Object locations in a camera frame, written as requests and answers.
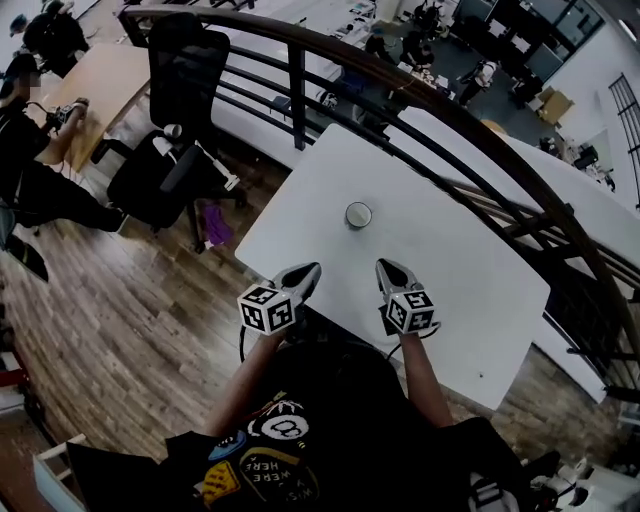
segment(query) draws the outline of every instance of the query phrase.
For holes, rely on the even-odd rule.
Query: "chair armrest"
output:
[[[165,194],[174,194],[178,187],[184,185],[196,168],[196,163],[203,156],[203,151],[197,146],[191,146],[180,157],[160,185],[160,191]]]

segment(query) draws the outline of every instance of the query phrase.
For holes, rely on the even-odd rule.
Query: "purple cloth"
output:
[[[222,210],[218,205],[205,207],[204,218],[207,222],[209,241],[213,245],[220,245],[231,240],[233,230],[225,223],[222,218]]]

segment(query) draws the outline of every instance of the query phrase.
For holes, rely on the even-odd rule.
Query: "yellow patch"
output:
[[[218,498],[232,494],[240,490],[240,482],[236,478],[231,464],[226,460],[218,462],[204,477],[202,496],[204,504],[208,507]]]

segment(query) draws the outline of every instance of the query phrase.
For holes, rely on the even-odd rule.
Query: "wooden table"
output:
[[[89,115],[73,139],[65,161],[80,171],[89,161],[102,137],[140,99],[149,87],[147,50],[124,44],[96,44],[41,102],[51,110],[83,97],[90,101]],[[36,122],[44,114],[29,108]]]
[[[371,223],[344,222],[366,203]],[[438,380],[496,409],[537,332],[549,286],[480,220],[401,161],[332,124],[269,202],[236,251],[264,277],[317,261],[308,305],[389,352],[375,276],[378,258],[410,268],[442,328],[425,346]]]

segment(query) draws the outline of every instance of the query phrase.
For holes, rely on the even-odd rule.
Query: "person wearing white shirt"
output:
[[[498,69],[498,64],[495,62],[484,61],[479,63],[472,72],[473,78],[469,80],[469,85],[460,95],[460,105],[466,107],[476,94],[483,89],[486,90],[491,87],[496,69]]]

